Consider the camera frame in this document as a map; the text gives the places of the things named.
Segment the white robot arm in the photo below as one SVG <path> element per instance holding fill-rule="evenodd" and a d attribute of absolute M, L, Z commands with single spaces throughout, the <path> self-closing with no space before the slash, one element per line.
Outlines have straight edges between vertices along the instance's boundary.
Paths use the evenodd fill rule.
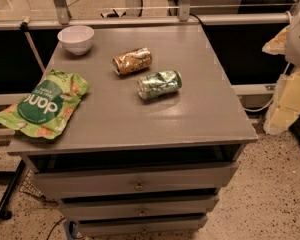
<path fill-rule="evenodd" d="M 285 59 L 300 67 L 300 3 L 296 14 L 292 16 L 286 34 Z"/>

